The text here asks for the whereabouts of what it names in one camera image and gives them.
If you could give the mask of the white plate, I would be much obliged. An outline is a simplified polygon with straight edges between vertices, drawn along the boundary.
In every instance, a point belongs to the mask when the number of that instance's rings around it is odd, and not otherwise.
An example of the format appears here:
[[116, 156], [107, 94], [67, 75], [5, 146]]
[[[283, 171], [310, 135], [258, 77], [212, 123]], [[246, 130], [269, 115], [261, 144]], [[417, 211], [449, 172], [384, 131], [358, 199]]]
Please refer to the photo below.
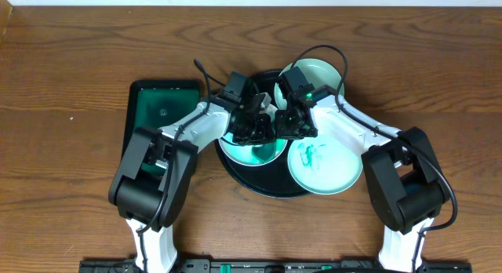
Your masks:
[[255, 145], [237, 145], [233, 139], [231, 124], [227, 132], [218, 140], [223, 153], [235, 163], [243, 166], [264, 166], [276, 158], [286, 149], [288, 140], [278, 139], [273, 143]]

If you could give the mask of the green sponge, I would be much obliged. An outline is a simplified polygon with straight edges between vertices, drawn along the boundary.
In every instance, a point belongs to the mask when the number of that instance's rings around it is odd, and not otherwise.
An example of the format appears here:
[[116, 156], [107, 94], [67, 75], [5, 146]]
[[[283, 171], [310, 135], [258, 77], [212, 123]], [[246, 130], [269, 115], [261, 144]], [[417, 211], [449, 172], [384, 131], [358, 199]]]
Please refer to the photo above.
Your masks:
[[253, 146], [251, 152], [260, 162], [269, 162], [275, 157], [276, 143]]

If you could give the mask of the mint plate front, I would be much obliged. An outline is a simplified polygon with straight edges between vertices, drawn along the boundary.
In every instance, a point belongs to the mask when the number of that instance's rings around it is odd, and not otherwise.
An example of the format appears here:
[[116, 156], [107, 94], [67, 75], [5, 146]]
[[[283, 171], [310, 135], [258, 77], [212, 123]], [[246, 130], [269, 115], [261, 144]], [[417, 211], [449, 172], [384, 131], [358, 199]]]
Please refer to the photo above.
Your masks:
[[360, 157], [327, 135], [294, 140], [287, 165], [297, 184], [318, 195], [346, 191], [362, 173]]

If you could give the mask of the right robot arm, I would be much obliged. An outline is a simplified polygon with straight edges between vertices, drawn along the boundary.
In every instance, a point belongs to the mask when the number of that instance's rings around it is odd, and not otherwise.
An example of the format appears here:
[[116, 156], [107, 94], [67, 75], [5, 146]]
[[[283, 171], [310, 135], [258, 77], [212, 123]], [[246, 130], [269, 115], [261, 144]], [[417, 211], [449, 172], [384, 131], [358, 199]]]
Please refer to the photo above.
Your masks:
[[415, 272], [424, 236], [457, 218], [454, 191], [423, 130], [385, 126], [351, 106], [338, 88], [314, 87], [296, 65], [279, 76], [287, 107], [275, 116], [276, 137], [314, 140], [330, 136], [360, 156], [369, 197], [384, 223], [379, 261]]

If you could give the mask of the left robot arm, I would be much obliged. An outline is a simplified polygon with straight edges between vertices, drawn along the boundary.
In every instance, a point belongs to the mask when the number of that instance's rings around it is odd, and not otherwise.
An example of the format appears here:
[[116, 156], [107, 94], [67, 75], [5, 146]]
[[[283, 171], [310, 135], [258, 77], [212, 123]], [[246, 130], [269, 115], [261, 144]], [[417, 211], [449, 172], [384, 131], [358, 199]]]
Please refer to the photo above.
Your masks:
[[108, 191], [109, 202], [135, 236], [138, 272], [169, 272], [178, 252], [173, 224], [183, 208], [198, 154], [215, 140], [232, 147], [273, 144], [267, 74], [231, 74], [217, 95], [173, 124], [140, 126], [122, 152]]

